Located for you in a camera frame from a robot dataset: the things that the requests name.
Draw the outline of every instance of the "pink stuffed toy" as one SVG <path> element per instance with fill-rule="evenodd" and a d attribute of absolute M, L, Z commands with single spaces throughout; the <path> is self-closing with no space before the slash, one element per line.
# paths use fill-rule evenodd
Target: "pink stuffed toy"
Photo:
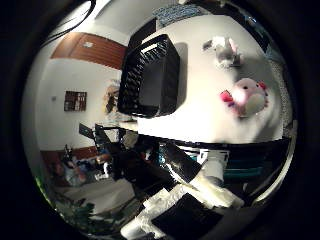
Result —
<path fill-rule="evenodd" d="M 220 94 L 220 98 L 228 103 L 228 107 L 232 108 L 238 117 L 249 117 L 268 106 L 266 89 L 263 82 L 242 78 L 236 82 L 231 93 L 225 90 Z"/>

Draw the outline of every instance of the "table surface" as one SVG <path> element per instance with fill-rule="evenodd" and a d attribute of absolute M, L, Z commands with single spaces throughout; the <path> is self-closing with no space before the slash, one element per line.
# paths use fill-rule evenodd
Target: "table surface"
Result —
<path fill-rule="evenodd" d="M 138 118 L 139 134 L 206 143 L 254 143 L 282 138 L 281 97 L 271 67 L 254 38 L 228 16 L 185 19 L 150 35 L 168 34 L 180 55 L 178 108 L 170 115 Z M 213 36 L 229 36 L 244 56 L 241 68 L 214 65 L 214 50 L 202 51 Z M 232 114 L 219 94 L 241 78 L 266 83 L 269 106 L 249 118 Z"/>

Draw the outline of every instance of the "black plastic basket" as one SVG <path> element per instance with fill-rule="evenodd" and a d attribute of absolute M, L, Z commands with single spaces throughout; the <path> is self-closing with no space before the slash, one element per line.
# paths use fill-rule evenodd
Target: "black plastic basket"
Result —
<path fill-rule="evenodd" d="M 118 98 L 121 113 L 152 118 L 176 110 L 180 57 L 168 35 L 131 51 L 123 64 Z"/>

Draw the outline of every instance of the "computer monitor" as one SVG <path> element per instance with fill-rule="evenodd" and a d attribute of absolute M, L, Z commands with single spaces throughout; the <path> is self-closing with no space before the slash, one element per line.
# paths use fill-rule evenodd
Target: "computer monitor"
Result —
<path fill-rule="evenodd" d="M 79 123 L 79 133 L 85 137 L 88 137 L 94 140 L 92 129 L 83 125 L 82 123 Z"/>
<path fill-rule="evenodd" d="M 103 143 L 111 142 L 110 138 L 105 133 L 103 126 L 101 126 L 99 124 L 95 124 L 94 128 L 95 128 L 95 132 L 96 132 L 96 137 L 99 139 L 99 142 L 100 141 Z"/>

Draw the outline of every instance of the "plush animal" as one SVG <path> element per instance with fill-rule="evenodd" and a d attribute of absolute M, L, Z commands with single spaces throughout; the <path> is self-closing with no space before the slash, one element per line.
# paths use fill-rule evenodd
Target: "plush animal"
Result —
<path fill-rule="evenodd" d="M 215 65 L 222 68 L 241 66 L 242 55 L 238 53 L 238 46 L 229 37 L 213 37 L 203 44 L 203 51 L 213 48 L 216 53 Z"/>
<path fill-rule="evenodd" d="M 231 93 L 225 90 L 220 98 L 238 117 L 249 117 L 268 106 L 266 89 L 263 82 L 242 78 L 234 85 Z"/>
<path fill-rule="evenodd" d="M 117 100 L 119 95 L 119 87 L 110 85 L 106 89 L 106 94 L 103 96 L 103 109 L 105 113 L 117 111 Z"/>

